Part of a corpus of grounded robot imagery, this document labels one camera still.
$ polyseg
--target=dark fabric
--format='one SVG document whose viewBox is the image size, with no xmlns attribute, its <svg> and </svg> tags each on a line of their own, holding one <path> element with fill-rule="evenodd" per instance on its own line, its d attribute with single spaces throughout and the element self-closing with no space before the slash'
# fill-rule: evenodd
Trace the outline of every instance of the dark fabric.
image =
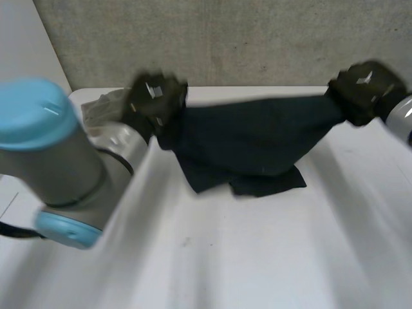
<svg viewBox="0 0 412 309">
<path fill-rule="evenodd" d="M 305 187 L 294 164 L 343 121 L 325 96 L 270 98 L 186 108 L 158 141 L 195 192 L 229 183 L 234 194 L 265 196 Z"/>
</svg>

